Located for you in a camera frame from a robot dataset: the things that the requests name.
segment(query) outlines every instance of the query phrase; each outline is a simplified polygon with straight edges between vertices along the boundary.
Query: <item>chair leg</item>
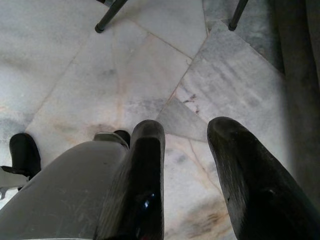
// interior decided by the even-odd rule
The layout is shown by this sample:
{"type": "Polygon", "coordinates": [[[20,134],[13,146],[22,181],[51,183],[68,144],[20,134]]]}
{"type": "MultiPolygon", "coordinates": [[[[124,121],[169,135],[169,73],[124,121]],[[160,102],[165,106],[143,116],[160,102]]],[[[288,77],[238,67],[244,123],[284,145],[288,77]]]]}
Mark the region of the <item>chair leg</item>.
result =
{"type": "Polygon", "coordinates": [[[119,10],[125,5],[128,0],[116,0],[103,16],[101,21],[95,26],[95,31],[100,34],[105,30],[106,25],[114,18],[119,10]]]}
{"type": "Polygon", "coordinates": [[[248,2],[248,0],[239,0],[239,3],[236,6],[235,12],[233,14],[232,20],[231,20],[231,22],[229,23],[229,26],[228,26],[230,31],[236,30],[238,22],[239,22],[239,19],[240,19],[241,15],[242,15],[246,5],[247,5],[247,2],[248,2]]]}

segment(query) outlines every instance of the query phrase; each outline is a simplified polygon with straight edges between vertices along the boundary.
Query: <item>black metal leg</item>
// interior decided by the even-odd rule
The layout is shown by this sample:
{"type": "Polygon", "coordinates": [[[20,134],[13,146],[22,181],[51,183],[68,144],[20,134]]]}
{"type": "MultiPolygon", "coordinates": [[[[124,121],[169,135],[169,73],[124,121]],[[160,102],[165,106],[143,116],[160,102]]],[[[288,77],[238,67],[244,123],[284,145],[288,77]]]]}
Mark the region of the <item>black metal leg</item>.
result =
{"type": "Polygon", "coordinates": [[[95,26],[95,31],[100,34],[105,30],[106,25],[114,18],[119,10],[125,5],[128,0],[116,0],[103,16],[101,21],[95,26]]]}
{"type": "Polygon", "coordinates": [[[233,14],[232,20],[229,23],[229,30],[234,31],[236,30],[237,24],[239,22],[239,19],[247,5],[248,0],[239,0],[238,5],[236,6],[235,12],[233,14]]]}

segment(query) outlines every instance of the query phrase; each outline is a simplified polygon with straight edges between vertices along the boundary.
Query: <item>black rubber foot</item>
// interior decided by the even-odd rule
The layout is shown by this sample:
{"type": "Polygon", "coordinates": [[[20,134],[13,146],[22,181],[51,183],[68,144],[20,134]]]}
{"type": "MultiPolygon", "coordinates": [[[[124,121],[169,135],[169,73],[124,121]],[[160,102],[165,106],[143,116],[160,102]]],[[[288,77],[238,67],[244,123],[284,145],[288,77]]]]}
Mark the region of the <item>black rubber foot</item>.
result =
{"type": "Polygon", "coordinates": [[[229,23],[228,29],[229,29],[230,31],[234,31],[234,30],[236,30],[236,28],[237,28],[237,25],[231,26],[230,23],[229,23]]]}
{"type": "Polygon", "coordinates": [[[115,134],[118,134],[125,142],[128,144],[128,147],[130,148],[130,134],[127,131],[124,130],[117,130],[114,131],[115,134]]]}
{"type": "Polygon", "coordinates": [[[41,170],[40,155],[33,138],[26,133],[18,133],[10,139],[12,168],[24,171],[32,179],[41,170]]]}
{"type": "Polygon", "coordinates": [[[98,27],[98,24],[95,26],[94,30],[95,30],[98,34],[100,34],[100,33],[102,33],[102,32],[104,31],[104,29],[101,30],[101,29],[98,27]]]}

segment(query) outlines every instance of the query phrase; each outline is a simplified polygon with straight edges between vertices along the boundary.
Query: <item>gray marble tile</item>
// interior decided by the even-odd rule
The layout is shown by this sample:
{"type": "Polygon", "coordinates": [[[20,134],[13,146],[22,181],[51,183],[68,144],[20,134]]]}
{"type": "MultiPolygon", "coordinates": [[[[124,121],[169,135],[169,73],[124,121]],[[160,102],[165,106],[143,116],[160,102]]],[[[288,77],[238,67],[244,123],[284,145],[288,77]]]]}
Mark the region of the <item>gray marble tile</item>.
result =
{"type": "Polygon", "coordinates": [[[191,58],[207,37],[202,0],[130,0],[124,12],[191,58]]]}
{"type": "Polygon", "coordinates": [[[284,73],[278,24],[274,13],[242,17],[234,31],[276,69],[284,73]]]}
{"type": "Polygon", "coordinates": [[[93,32],[27,128],[43,166],[96,132],[155,119],[190,62],[129,20],[93,32]]]}
{"type": "Polygon", "coordinates": [[[200,162],[208,152],[198,156],[197,144],[209,148],[204,142],[191,144],[186,138],[166,135],[164,239],[235,240],[219,182],[200,162]]]}
{"type": "Polygon", "coordinates": [[[206,123],[219,116],[239,121],[290,171],[284,83],[249,44],[216,22],[176,97],[206,123]]]}
{"type": "Polygon", "coordinates": [[[167,103],[156,121],[168,134],[207,141],[208,125],[176,97],[167,103]]]}
{"type": "Polygon", "coordinates": [[[86,0],[0,2],[0,165],[106,7],[86,0]]]}
{"type": "MultiPolygon", "coordinates": [[[[239,0],[203,0],[206,27],[210,31],[216,20],[231,19],[239,0]]],[[[243,13],[243,17],[259,16],[272,12],[272,0],[250,0],[243,13]]]]}

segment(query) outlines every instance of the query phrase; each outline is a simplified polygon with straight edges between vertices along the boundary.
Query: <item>marble floor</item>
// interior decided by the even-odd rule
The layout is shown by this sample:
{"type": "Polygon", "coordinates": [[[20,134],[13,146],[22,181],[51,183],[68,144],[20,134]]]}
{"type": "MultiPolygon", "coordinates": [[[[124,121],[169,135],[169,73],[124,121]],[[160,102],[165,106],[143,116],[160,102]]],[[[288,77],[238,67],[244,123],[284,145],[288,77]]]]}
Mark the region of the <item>marble floor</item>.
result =
{"type": "Polygon", "coordinates": [[[96,132],[157,120],[166,132],[165,239],[235,240],[208,122],[236,119],[294,176],[274,13],[249,1],[231,32],[237,2],[130,0],[97,34],[108,9],[97,1],[2,0],[0,164],[11,165],[19,132],[35,138],[45,168],[96,132]]]}

